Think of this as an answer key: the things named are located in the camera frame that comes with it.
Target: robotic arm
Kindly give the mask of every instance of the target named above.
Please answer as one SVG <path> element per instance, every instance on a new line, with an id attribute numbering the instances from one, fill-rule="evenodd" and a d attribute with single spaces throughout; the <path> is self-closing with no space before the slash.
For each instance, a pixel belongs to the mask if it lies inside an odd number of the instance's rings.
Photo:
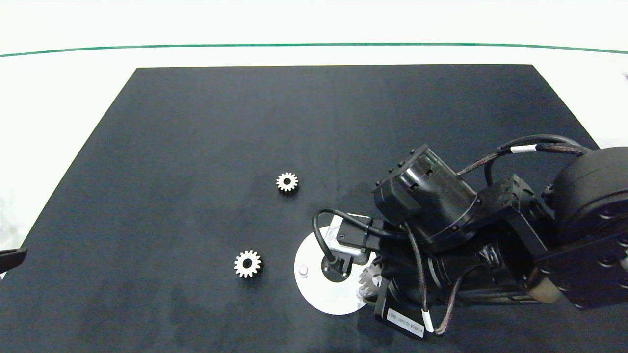
<path id="1" fill-rule="evenodd" d="M 493 182 L 493 162 L 509 153 L 578 158 L 537 197 L 517 175 Z M 484 167 L 476 191 L 462 175 Z M 373 190 L 386 220 L 323 209 L 313 228 L 325 276 L 342 281 L 352 263 L 378 256 L 364 301 L 378 321 L 412 337 L 441 335 L 456 305 L 550 303 L 561 295 L 579 310 L 628 301 L 628 147 L 591 151 L 556 135 L 500 146 L 456 173 L 427 145 L 410 152 Z M 330 249 L 318 216 L 334 214 Z M 439 326 L 430 308 L 446 305 Z"/>

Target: green line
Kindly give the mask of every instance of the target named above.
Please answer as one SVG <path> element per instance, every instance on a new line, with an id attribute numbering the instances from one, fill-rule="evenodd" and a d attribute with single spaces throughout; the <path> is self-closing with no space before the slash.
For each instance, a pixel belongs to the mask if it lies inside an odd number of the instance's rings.
<path id="1" fill-rule="evenodd" d="M 597 52 L 611 54 L 628 54 L 625 50 L 610 50 L 596 48 L 578 48 L 575 46 L 555 46 L 555 45 L 533 45 L 533 44 L 503 44 L 503 43 L 273 43 L 273 44 L 155 44 L 155 45 L 114 45 L 114 46 L 88 46 L 85 48 L 68 48 L 41 50 L 38 52 L 0 54 L 0 58 L 18 57 L 21 55 L 49 54 L 62 52 L 82 52 L 86 50 L 106 50 L 106 49 L 138 49 L 138 48 L 225 48 L 242 46 L 501 46 L 511 48 L 537 48 L 537 49 L 559 49 L 576 50 L 579 52 Z"/>

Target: metal gear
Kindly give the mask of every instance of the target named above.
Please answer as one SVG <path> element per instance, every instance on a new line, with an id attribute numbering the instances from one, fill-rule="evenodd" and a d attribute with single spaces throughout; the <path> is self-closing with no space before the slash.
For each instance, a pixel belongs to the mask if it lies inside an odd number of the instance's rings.
<path id="1" fill-rule="evenodd" d="M 235 258 L 234 264 L 235 273 L 244 278 L 253 277 L 262 268 L 262 260 L 253 250 L 240 253 L 240 256 Z"/>
<path id="2" fill-rule="evenodd" d="M 296 191 L 299 179 L 292 173 L 283 173 L 277 178 L 277 188 L 280 192 L 290 193 Z"/>
<path id="3" fill-rule="evenodd" d="M 382 266 L 380 264 L 371 264 L 366 267 L 360 274 L 358 283 L 362 285 L 358 292 L 363 298 L 377 294 L 379 285 L 382 283 Z"/>

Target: white background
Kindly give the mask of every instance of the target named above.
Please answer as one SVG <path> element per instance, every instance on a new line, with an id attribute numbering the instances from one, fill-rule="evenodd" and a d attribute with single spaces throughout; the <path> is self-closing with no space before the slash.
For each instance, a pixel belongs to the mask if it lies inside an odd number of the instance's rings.
<path id="1" fill-rule="evenodd" d="M 119 45 L 508 43 L 628 51 L 628 3 L 0 3 L 0 55 Z M 0 58 L 0 249 L 19 247 L 137 67 L 533 64 L 600 147 L 627 145 L 628 55 L 469 46 L 141 48 Z"/>

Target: wire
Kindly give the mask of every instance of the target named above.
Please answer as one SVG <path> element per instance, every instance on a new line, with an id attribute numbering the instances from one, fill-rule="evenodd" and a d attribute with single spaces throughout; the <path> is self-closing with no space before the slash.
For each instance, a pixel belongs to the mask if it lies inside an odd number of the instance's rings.
<path id="1" fill-rule="evenodd" d="M 425 271 L 423 271 L 423 262 L 421 260 L 421 250 L 419 249 L 419 246 L 416 243 L 416 239 L 414 238 L 414 236 L 412 235 L 412 232 L 410 231 L 410 227 L 408 226 L 407 223 L 404 223 L 404 226 L 406 228 L 406 230 L 408 230 L 408 239 L 410 240 L 410 243 L 412 244 L 412 250 L 414 251 L 414 257 L 416 259 L 416 274 L 417 277 L 419 279 L 419 287 L 421 288 L 421 308 L 423 309 L 424 315 L 423 318 L 425 319 L 430 318 L 430 309 L 428 308 L 428 290 L 427 290 L 427 285 L 425 283 Z M 456 280 L 456 283 L 454 284 L 451 293 L 449 294 L 449 299 L 447 300 L 447 310 L 445 312 L 445 316 L 443 317 L 443 321 L 441 321 L 440 325 L 438 326 L 437 329 L 434 330 L 434 333 L 436 335 L 443 335 L 445 333 L 445 331 L 447 331 L 447 328 L 449 327 L 449 323 L 452 320 L 452 314 L 453 314 L 453 306 L 456 302 L 456 294 L 458 293 L 458 290 L 460 289 L 460 285 L 462 284 L 462 281 L 464 280 L 464 278 L 466 277 L 467 274 L 469 274 L 469 272 L 475 270 L 478 267 L 481 266 L 486 266 L 485 264 L 478 264 L 475 266 L 472 266 L 468 269 L 466 269 L 461 275 L 460 277 L 458 277 L 458 279 Z M 431 319 L 430 323 L 425 322 L 426 327 L 429 325 L 431 326 Z"/>
<path id="2" fill-rule="evenodd" d="M 316 237 L 320 249 L 323 251 L 323 254 L 327 258 L 327 261 L 329 261 L 330 263 L 334 263 L 336 262 L 336 257 L 333 255 L 332 251 L 329 250 L 329 246 L 327 246 L 327 243 L 323 239 L 322 234 L 320 234 L 320 229 L 318 228 L 318 216 L 321 213 L 323 213 L 322 210 L 316 212 L 312 217 L 312 229 L 314 229 L 314 236 Z"/>
<path id="3" fill-rule="evenodd" d="M 486 266 L 485 264 L 479 264 L 476 266 L 473 266 L 469 269 L 467 269 L 466 271 L 464 271 L 460 277 L 458 277 L 458 279 L 456 280 L 456 283 L 453 286 L 452 292 L 449 294 L 449 299 L 447 300 L 447 310 L 445 312 L 445 317 L 443 317 L 443 321 L 441 321 L 440 325 L 438 326 L 438 328 L 436 330 L 434 330 L 434 333 L 436 335 L 443 335 L 445 334 L 445 331 L 447 331 L 447 328 L 449 327 L 449 323 L 452 320 L 452 314 L 453 314 L 453 305 L 456 301 L 456 294 L 458 294 L 458 290 L 460 289 L 460 285 L 462 284 L 462 281 L 464 280 L 464 278 L 469 274 L 469 272 L 475 270 L 478 267 L 481 266 Z"/>
<path id="4" fill-rule="evenodd" d="M 419 245 L 416 243 L 416 239 L 410 231 L 410 226 L 407 223 L 403 224 L 408 231 L 408 239 L 412 244 L 412 250 L 414 251 L 414 258 L 416 260 L 416 274 L 419 279 L 419 288 L 421 288 L 421 308 L 424 312 L 429 310 L 428 308 L 428 287 L 425 284 L 425 271 L 423 271 L 423 260 L 421 259 L 421 251 Z"/>
<path id="5" fill-rule="evenodd" d="M 500 145 L 499 147 L 497 147 L 496 152 L 489 153 L 481 157 L 479 160 L 473 162 L 471 165 L 459 171 L 457 175 L 463 175 L 480 166 L 484 166 L 484 178 L 486 179 L 486 184 L 488 186 L 491 186 L 493 184 L 492 167 L 493 163 L 495 163 L 495 160 L 500 158 L 501 156 L 511 154 L 511 147 L 525 146 L 526 144 L 533 143 L 536 145 L 534 145 L 534 148 L 531 148 L 528 152 L 539 151 L 548 153 L 570 153 L 581 156 L 591 151 L 590 148 L 586 148 L 580 143 L 560 135 L 537 134 L 523 136 L 521 138 L 516 138 Z"/>
<path id="6" fill-rule="evenodd" d="M 506 155 L 507 153 L 505 153 L 504 151 L 510 147 L 520 146 L 522 144 L 531 144 L 531 143 L 566 143 L 566 144 L 570 144 L 574 146 L 582 146 L 577 141 L 564 137 L 564 136 L 554 135 L 554 134 L 536 134 L 536 135 L 523 136 L 521 138 L 510 140 L 500 145 L 497 148 L 497 152 L 503 153 L 502 155 Z M 484 178 L 486 179 L 486 184 L 488 186 L 493 185 L 493 163 L 495 163 L 495 160 L 498 157 L 495 157 L 493 160 L 490 160 L 484 164 Z"/>
<path id="7" fill-rule="evenodd" d="M 361 229 L 362 231 L 364 231 L 366 234 L 370 236 L 376 236 L 376 237 L 387 238 L 387 239 L 396 239 L 396 240 L 401 240 L 401 239 L 405 240 L 406 238 L 405 233 L 389 232 L 389 231 L 385 231 L 384 229 L 371 227 L 370 225 L 360 221 L 359 219 L 353 217 L 352 215 L 346 212 L 342 212 L 336 209 L 321 209 L 321 210 L 318 210 L 316 213 L 314 213 L 314 216 L 312 216 L 312 229 L 314 231 L 314 236 L 316 237 L 318 245 L 320 246 L 325 257 L 330 263 L 334 263 L 336 261 L 336 257 L 333 255 L 332 251 L 329 249 L 329 246 L 325 242 L 323 235 L 320 234 L 320 229 L 318 228 L 318 216 L 322 214 L 333 214 L 333 215 L 342 217 L 343 220 L 346 220 L 347 222 Z"/>

